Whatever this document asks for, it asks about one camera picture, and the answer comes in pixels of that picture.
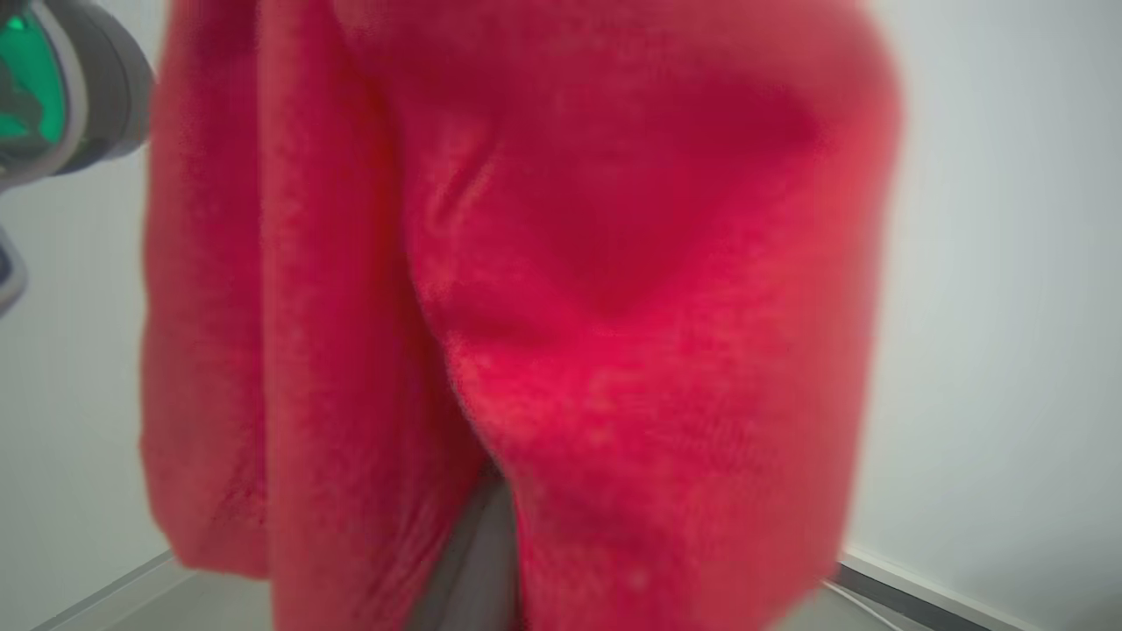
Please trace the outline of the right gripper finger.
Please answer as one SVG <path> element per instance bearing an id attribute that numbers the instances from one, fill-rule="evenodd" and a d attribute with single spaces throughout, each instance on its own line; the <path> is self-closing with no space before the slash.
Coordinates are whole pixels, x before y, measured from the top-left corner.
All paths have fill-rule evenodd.
<path id="1" fill-rule="evenodd" d="M 449 536 L 412 630 L 518 630 L 519 567 L 508 483 L 486 472 Z"/>

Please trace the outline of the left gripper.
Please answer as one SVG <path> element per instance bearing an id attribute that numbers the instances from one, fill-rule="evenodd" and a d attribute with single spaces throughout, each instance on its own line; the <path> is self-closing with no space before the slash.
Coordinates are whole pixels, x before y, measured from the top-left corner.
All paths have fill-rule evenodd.
<path id="1" fill-rule="evenodd" d="M 96 1 L 4 1 L 4 190 L 132 155 L 148 140 L 151 64 Z"/>

